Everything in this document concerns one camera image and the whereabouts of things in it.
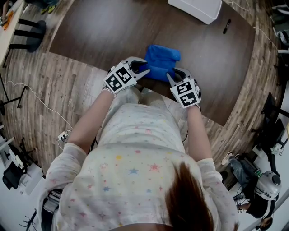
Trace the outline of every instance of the caster wheel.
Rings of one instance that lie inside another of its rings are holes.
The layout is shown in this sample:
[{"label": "caster wheel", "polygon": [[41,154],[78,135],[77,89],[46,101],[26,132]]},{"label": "caster wheel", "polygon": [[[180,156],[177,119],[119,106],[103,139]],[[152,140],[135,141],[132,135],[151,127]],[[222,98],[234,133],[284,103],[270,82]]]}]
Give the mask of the caster wheel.
[{"label": "caster wheel", "polygon": [[0,100],[0,112],[3,116],[5,115],[5,108],[2,100]]}]

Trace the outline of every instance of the folded blue cloth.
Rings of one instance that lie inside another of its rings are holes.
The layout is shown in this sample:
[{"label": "folded blue cloth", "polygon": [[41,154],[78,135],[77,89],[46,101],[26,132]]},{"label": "folded blue cloth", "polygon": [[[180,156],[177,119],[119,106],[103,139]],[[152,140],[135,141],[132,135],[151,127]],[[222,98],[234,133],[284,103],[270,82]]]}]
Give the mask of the folded blue cloth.
[{"label": "folded blue cloth", "polygon": [[145,60],[148,64],[144,65],[143,69],[150,69],[146,77],[168,82],[167,72],[169,72],[172,77],[175,76],[172,68],[176,66],[177,61],[181,60],[181,54],[176,49],[150,45]]}]

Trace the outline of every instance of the brown tabletop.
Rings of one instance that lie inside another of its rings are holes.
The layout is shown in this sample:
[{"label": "brown tabletop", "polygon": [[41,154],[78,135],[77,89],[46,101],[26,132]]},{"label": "brown tabletop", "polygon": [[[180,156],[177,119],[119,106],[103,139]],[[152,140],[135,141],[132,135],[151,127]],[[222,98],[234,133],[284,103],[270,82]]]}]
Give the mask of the brown tabletop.
[{"label": "brown tabletop", "polygon": [[[166,0],[75,0],[50,51],[109,70],[129,56],[144,58],[152,44],[178,49],[177,66],[190,70],[201,87],[203,114],[225,125],[240,94],[254,38],[254,29],[227,4],[206,25]],[[173,99],[167,83],[142,79],[140,84]]]}]

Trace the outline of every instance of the white container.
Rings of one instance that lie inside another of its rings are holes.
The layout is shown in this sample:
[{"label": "white container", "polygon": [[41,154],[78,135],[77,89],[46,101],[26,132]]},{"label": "white container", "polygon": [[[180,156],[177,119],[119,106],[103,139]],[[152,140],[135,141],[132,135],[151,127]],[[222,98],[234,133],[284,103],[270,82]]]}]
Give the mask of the white container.
[{"label": "white container", "polygon": [[168,0],[168,3],[208,25],[217,19],[222,6],[222,0]]}]

